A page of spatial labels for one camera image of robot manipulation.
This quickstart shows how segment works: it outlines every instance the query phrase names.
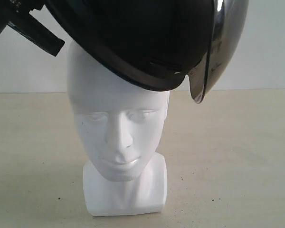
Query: mannequin nose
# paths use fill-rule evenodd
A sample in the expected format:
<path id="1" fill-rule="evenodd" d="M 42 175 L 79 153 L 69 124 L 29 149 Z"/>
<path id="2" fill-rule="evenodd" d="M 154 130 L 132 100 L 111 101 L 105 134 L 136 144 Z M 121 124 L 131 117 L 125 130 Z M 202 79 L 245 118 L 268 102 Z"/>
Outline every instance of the mannequin nose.
<path id="1" fill-rule="evenodd" d="M 111 118 L 105 138 L 109 148 L 113 151 L 122 152 L 131 147 L 133 138 L 130 135 L 127 120 L 122 116 Z"/>

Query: white wall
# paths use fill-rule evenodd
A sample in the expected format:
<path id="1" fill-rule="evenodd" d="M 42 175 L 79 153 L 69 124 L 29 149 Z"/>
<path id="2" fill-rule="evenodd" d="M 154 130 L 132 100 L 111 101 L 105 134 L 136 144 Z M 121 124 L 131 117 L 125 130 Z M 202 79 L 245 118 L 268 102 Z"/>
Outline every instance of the white wall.
<path id="1" fill-rule="evenodd" d="M 0 36 L 0 92 L 64 92 L 70 37 L 44 8 L 33 15 L 66 45 L 52 57 L 10 28 Z M 188 90 L 188 81 L 178 88 Z M 250 0 L 242 39 L 214 89 L 285 88 L 285 0 Z"/>

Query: beige table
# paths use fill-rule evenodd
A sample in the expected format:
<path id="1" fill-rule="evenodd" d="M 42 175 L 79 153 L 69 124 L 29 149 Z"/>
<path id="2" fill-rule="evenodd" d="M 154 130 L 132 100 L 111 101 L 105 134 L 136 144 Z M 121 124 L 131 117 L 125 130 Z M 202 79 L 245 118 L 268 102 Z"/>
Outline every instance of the beige table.
<path id="1" fill-rule="evenodd" d="M 0 95 L 0 228 L 285 228 L 285 90 L 173 92 L 159 214 L 93 218 L 65 94 Z"/>

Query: black helmet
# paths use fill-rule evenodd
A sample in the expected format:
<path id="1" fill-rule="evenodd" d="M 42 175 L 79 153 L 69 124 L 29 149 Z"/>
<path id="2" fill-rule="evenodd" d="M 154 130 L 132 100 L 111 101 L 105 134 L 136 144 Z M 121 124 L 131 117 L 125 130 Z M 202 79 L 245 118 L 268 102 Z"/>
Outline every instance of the black helmet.
<path id="1" fill-rule="evenodd" d="M 188 75 L 197 103 L 232 58 L 248 8 L 248 0 L 44 3 L 76 43 L 119 77 L 148 90 L 168 91 Z"/>

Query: mannequin head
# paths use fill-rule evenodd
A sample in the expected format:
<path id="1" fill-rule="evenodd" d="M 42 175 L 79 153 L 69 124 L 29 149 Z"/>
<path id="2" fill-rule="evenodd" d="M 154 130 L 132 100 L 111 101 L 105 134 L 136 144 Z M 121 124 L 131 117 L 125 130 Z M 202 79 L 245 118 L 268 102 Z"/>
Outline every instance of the mannequin head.
<path id="1" fill-rule="evenodd" d="M 169 92 L 130 84 L 75 42 L 67 87 L 79 136 L 98 172 L 109 181 L 137 178 L 160 142 Z"/>

